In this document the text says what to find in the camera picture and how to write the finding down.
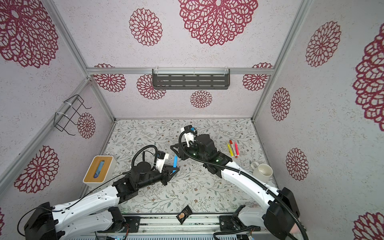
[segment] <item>mug handle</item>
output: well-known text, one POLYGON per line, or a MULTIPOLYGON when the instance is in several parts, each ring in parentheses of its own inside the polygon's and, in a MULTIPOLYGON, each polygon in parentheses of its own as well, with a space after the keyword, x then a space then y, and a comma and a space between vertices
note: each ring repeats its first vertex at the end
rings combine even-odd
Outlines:
POLYGON ((251 163, 251 168, 252 168, 253 170, 256 170, 256 168, 257 168, 259 165, 260 165, 260 164, 259 164, 258 162, 253 162, 253 163, 251 163))

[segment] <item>leaf pattern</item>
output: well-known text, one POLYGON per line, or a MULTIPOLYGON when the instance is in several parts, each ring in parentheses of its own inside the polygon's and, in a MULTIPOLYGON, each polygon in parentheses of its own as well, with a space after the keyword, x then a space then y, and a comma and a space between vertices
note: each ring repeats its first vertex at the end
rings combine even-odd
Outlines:
MULTIPOLYGON (((146 145, 153 144, 170 154, 166 164, 173 165, 175 154, 170 146, 177 143, 180 128, 192 125, 198 133, 210 134, 218 151, 229 155, 227 142, 236 140, 240 156, 232 158, 245 170, 252 172, 253 161, 265 163, 259 141, 249 119, 167 119, 167 120, 120 120, 104 152, 113 155, 117 164, 113 176, 131 168, 135 153, 146 145)), ((147 153, 146 161, 153 164, 147 153)), ((253 199, 234 184, 211 174, 201 163, 187 159, 179 160, 180 171, 163 186, 160 182, 142 188, 138 196, 119 205, 122 213, 174 213, 189 205, 193 212, 233 212, 240 205, 257 205, 253 199)))

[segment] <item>red marker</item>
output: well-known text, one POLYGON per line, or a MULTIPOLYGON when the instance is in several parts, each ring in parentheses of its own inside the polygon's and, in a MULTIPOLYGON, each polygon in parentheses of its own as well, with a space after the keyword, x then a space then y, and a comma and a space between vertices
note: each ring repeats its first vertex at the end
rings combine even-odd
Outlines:
POLYGON ((237 155, 237 156, 240 156, 239 148, 237 147, 237 142, 235 142, 235 147, 236 147, 236 155, 237 155))
POLYGON ((231 144, 231 148, 232 148, 233 153, 236 153, 235 152, 235 147, 233 146, 232 140, 229 140, 229 144, 231 144))

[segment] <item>red floral medallion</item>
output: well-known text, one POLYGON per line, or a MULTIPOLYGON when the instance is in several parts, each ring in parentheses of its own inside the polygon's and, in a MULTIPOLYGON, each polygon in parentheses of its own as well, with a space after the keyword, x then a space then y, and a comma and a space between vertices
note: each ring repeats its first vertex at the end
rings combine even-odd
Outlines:
POLYGON ((362 216, 359 215, 359 219, 353 223, 354 240, 384 239, 384 216, 381 213, 367 212, 362 216))
POLYGON ((337 22, 327 22, 317 29, 308 43, 305 55, 308 64, 317 67, 326 63, 336 51, 340 35, 340 25, 337 22))
POLYGON ((355 102, 364 109, 364 117, 378 123, 384 131, 384 24, 375 39, 364 48, 362 61, 355 69, 355 102))
POLYGON ((233 41, 252 21, 257 0, 179 0, 180 17, 191 37, 210 46, 233 41))
POLYGON ((271 113, 276 121, 281 121, 287 117, 291 107, 290 95, 285 88, 279 88, 273 94, 271 100, 271 113))
POLYGON ((77 121, 77 130, 83 138, 90 138, 95 133, 95 119, 89 113, 83 113, 77 121))
POLYGON ((5 60, 23 67, 49 65, 56 58, 58 35, 38 0, 2 0, 0 52, 5 60))
POLYGON ((151 74, 140 76, 136 84, 139 93, 148 99, 160 99, 167 92, 166 90, 156 90, 153 88, 151 74))
POLYGON ((0 236, 1 236, 1 230, 3 229, 4 226, 4 214, 1 213, 1 208, 0 208, 0 236))
POLYGON ((304 180, 308 174, 308 161, 305 154, 297 148, 291 149, 285 160, 289 174, 296 180, 304 180))
POLYGON ((21 192, 37 193, 55 179, 58 168, 59 159, 55 151, 43 146, 13 185, 21 192))
MULTIPOLYGON (((253 68, 272 68, 270 63, 259 63, 253 66, 253 68)), ((246 74, 243 77, 243 85, 246 89, 251 91, 257 91, 263 89, 269 76, 267 74, 246 74)))
POLYGON ((212 102, 212 95, 204 90, 199 90, 192 93, 191 103, 193 106, 197 108, 205 108, 208 107, 212 102))
POLYGON ((163 35, 159 19, 153 12, 144 8, 132 13, 129 28, 133 37, 144 46, 157 44, 163 35))
MULTIPOLYGON (((114 68, 109 64, 98 64, 96 68, 114 68)), ((93 78, 97 84, 110 92, 120 92, 125 88, 125 78, 123 74, 95 74, 93 78)))

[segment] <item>black packet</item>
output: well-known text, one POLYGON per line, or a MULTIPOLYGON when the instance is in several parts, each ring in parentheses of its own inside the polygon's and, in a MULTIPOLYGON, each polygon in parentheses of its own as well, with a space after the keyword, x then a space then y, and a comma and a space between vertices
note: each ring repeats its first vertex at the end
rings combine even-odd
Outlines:
POLYGON ((179 214, 176 215, 176 218, 179 220, 180 224, 183 225, 183 222, 192 214, 191 208, 187 205, 179 214))

